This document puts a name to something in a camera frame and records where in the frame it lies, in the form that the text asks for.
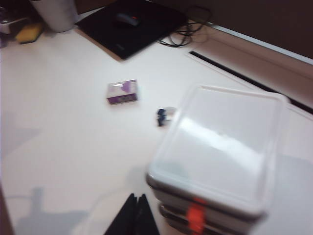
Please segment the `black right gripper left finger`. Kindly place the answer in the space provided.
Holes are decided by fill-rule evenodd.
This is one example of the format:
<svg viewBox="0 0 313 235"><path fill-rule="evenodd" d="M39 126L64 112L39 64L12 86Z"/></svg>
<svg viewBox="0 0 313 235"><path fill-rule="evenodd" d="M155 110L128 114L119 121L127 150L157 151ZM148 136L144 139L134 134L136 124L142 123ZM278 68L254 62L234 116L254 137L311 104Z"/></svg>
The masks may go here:
<svg viewBox="0 0 313 235"><path fill-rule="evenodd" d="M105 235L132 235L136 212L136 197L133 193L129 195Z"/></svg>

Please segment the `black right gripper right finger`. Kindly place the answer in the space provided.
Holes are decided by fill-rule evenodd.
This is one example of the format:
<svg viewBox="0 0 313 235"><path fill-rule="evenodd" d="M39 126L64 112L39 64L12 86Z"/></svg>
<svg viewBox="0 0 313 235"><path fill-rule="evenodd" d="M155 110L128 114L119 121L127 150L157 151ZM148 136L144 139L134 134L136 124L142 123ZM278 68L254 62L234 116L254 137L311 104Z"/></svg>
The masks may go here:
<svg viewBox="0 0 313 235"><path fill-rule="evenodd" d="M159 230L145 194L139 197L136 208L136 234L159 235Z"/></svg>

